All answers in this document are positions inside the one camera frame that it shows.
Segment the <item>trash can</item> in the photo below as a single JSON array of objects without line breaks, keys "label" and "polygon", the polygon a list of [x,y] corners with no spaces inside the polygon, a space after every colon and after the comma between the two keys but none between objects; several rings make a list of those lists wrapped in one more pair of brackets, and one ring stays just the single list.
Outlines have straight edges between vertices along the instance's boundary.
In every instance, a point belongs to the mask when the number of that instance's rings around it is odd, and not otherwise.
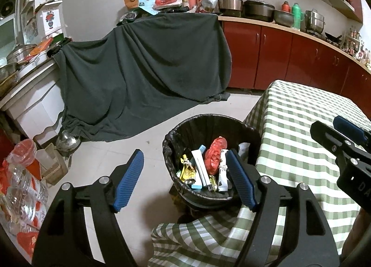
[{"label": "trash can", "polygon": [[241,121],[219,114],[200,114],[178,124],[163,141],[165,164],[174,186],[188,206],[196,210],[218,210],[240,201],[235,188],[227,192],[215,192],[206,189],[192,190],[177,177],[182,169],[180,158],[205,145],[209,149],[215,138],[223,136],[228,149],[237,149],[243,142],[250,143],[248,163],[255,165],[261,137],[259,132]]}]

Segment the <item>floor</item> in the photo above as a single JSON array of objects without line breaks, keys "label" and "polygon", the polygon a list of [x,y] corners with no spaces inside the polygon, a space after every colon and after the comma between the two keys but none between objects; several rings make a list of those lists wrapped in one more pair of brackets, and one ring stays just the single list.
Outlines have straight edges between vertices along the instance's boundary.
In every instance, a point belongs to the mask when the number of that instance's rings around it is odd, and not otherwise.
[{"label": "floor", "polygon": [[[164,136],[181,121],[198,114],[218,113],[243,121],[259,97],[234,93],[226,102],[198,105],[130,139],[84,142],[71,156],[68,174],[49,189],[48,202],[52,202],[62,183],[71,182],[75,187],[91,184],[103,175],[110,175],[117,165],[127,162],[135,149],[141,149],[145,158],[143,171],[129,204],[116,218],[133,257],[139,266],[147,266],[153,254],[152,229],[160,223],[174,223],[179,217],[168,194],[173,182],[162,155]],[[85,209],[85,218],[93,256],[104,262],[90,209]]]}]

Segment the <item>gray cloth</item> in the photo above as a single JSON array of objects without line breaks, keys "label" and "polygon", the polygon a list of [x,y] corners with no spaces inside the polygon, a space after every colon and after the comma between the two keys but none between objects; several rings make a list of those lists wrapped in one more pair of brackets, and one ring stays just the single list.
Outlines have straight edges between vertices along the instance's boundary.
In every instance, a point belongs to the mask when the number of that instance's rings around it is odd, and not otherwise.
[{"label": "gray cloth", "polygon": [[212,14],[139,19],[102,40],[70,42],[54,58],[62,126],[86,140],[129,138],[197,104],[228,98],[231,55]]}]

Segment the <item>blue gripper pad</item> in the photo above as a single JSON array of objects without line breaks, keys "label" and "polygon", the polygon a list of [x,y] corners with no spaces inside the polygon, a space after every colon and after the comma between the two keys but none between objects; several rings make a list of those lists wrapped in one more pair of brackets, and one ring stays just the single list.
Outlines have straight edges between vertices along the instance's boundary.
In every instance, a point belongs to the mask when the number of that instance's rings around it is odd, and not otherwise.
[{"label": "blue gripper pad", "polygon": [[340,115],[333,119],[333,127],[335,130],[344,134],[357,145],[364,145],[367,143],[367,138],[363,129],[359,128]]},{"label": "blue gripper pad", "polygon": [[119,212],[121,208],[127,206],[130,196],[133,193],[137,184],[140,173],[144,166],[144,155],[142,151],[138,151],[133,161],[129,165],[125,175],[121,179],[116,189],[114,209]]},{"label": "blue gripper pad", "polygon": [[253,184],[232,151],[227,152],[226,160],[229,173],[232,176],[233,183],[236,186],[242,203],[250,210],[253,210],[257,206]]}]

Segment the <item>green checkered cloth on floor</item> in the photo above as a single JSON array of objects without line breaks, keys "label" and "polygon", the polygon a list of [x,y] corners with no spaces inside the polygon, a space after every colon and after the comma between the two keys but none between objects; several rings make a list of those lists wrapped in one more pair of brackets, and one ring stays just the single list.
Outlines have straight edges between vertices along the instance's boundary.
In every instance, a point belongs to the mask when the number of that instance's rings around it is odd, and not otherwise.
[{"label": "green checkered cloth on floor", "polygon": [[[331,227],[338,252],[350,232],[359,206],[336,181],[335,156],[310,137],[315,121],[332,126],[341,115],[370,129],[371,123],[349,99],[316,88],[273,82],[245,119],[262,135],[256,168],[278,184],[310,186]],[[160,224],[151,234],[154,255],[148,266],[233,266],[254,219],[248,208],[215,212],[189,224]],[[269,260],[278,254],[285,208],[277,220]]]}]

